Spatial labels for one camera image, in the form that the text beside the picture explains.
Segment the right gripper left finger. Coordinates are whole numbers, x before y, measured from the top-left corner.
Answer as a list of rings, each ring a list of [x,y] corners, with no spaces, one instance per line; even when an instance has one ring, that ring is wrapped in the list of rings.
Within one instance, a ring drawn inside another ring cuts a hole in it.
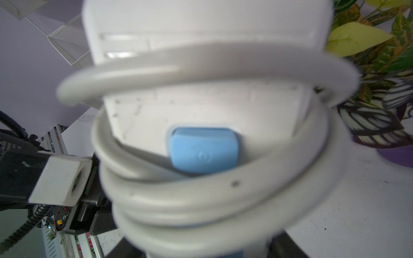
[[[115,248],[105,256],[106,258],[144,258],[145,253],[132,246],[123,238]]]

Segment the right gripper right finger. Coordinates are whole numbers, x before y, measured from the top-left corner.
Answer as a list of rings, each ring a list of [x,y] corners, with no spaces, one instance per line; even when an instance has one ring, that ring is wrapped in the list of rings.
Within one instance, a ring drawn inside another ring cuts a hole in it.
[[[268,248],[268,258],[309,258],[286,233],[274,237]]]

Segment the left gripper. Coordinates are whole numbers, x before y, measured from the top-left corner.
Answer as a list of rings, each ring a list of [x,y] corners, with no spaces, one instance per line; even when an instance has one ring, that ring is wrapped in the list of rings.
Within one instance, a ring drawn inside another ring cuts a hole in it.
[[[91,171],[79,201],[71,208],[63,232],[70,235],[99,235],[117,229],[112,203],[103,191],[99,178],[100,161],[91,158]]]

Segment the white power strip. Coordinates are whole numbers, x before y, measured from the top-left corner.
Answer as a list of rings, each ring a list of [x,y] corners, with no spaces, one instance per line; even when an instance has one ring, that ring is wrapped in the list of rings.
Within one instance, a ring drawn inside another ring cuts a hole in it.
[[[161,258],[264,258],[272,233],[239,217],[321,151],[328,125],[291,143],[331,1],[85,1],[104,110],[101,182],[126,239]]]

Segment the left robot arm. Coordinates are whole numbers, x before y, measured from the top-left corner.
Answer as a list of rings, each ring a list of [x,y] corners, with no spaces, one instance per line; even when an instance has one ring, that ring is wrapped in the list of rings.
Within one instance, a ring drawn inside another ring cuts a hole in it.
[[[116,229],[111,203],[99,180],[96,156],[59,155],[41,147],[15,120],[1,113],[1,210],[28,209],[28,220],[1,242],[4,254],[50,212],[55,230],[92,236]]]

